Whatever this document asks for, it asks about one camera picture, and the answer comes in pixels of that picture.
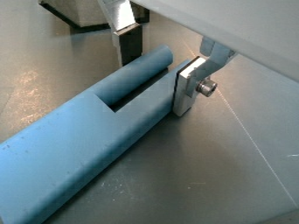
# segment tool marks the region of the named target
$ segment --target scratches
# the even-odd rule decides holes
[[[203,185],[207,185],[207,183],[206,182],[192,182],[191,185],[203,186]]]
[[[279,182],[280,186],[283,187],[283,189],[284,189],[284,193],[286,193],[287,197],[288,197],[290,200],[292,201],[295,208],[299,208],[299,205],[296,204],[295,199],[294,199],[291,193],[288,192],[288,190],[287,190],[287,188],[286,188],[286,185],[284,185],[283,181],[282,181],[280,178],[278,177],[276,172],[275,172],[275,170],[274,170],[271,164],[268,163],[267,158],[266,158],[266,156],[264,156],[262,150],[259,149],[258,144],[256,144],[256,142],[255,142],[252,136],[250,135],[248,130],[247,130],[247,128],[246,128],[243,122],[239,120],[239,116],[238,116],[236,112],[234,111],[232,107],[230,106],[230,103],[228,103],[227,99],[224,98],[224,95],[222,94],[222,92],[220,92],[219,90],[216,90],[216,91],[218,91],[218,93],[219,93],[219,97],[220,97],[222,100],[224,101],[224,104],[226,104],[226,106],[227,106],[230,112],[231,112],[232,115],[235,116],[235,118],[236,118],[236,120],[238,120],[238,123],[239,123],[242,129],[244,130],[244,132],[246,132],[246,134],[247,134],[247,137],[248,137],[251,143],[254,144],[254,146],[255,146],[255,148],[256,148],[256,151],[258,151],[260,157],[263,158],[263,160],[264,160],[264,162],[266,162],[266,165],[267,165],[270,171],[272,172],[272,174],[274,174],[274,176],[275,176],[276,181]]]
[[[295,158],[295,157],[299,157],[299,154],[296,155],[287,155],[288,158]]]

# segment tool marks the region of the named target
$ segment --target metal bracket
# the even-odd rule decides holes
[[[218,87],[211,80],[211,75],[227,65],[236,55],[224,45],[206,37],[200,43],[200,52],[210,58],[207,60],[200,57],[195,58],[178,72],[172,103],[172,112],[178,116],[182,116],[192,107],[199,93],[207,97],[211,96]]]
[[[136,23],[128,0],[97,0],[112,32],[119,65],[124,66],[143,53],[143,26]]]

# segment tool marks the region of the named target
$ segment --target blue plastic tube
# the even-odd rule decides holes
[[[156,125],[171,112],[175,74],[187,63],[116,113],[104,91],[95,92],[106,88],[101,82],[114,84],[103,80],[0,144],[4,224],[41,223]]]

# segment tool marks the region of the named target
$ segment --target machine part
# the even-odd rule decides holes
[[[143,26],[136,23],[128,0],[97,0],[112,32],[119,66],[143,53]]]
[[[114,33],[118,43],[118,60],[124,66],[132,60],[142,56],[143,52],[143,26],[138,23],[130,25],[120,31]]]
[[[218,84],[210,80],[236,55],[224,45],[210,38],[203,38],[200,52],[210,56],[206,60],[195,58],[191,64],[178,73],[172,112],[182,116],[192,107],[198,93],[211,96]]]
[[[4,224],[41,223],[171,112],[175,74],[188,62],[116,113],[108,107],[171,63],[160,46],[0,144]]]
[[[207,97],[211,97],[216,88],[218,88],[218,83],[212,81],[210,78],[207,78],[199,82],[199,85],[196,87],[196,92],[203,94]]]

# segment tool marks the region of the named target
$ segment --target metal plate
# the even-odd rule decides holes
[[[299,81],[299,1],[134,2]]]
[[[97,0],[106,14],[110,27],[119,31],[132,25],[136,20],[128,0]]]

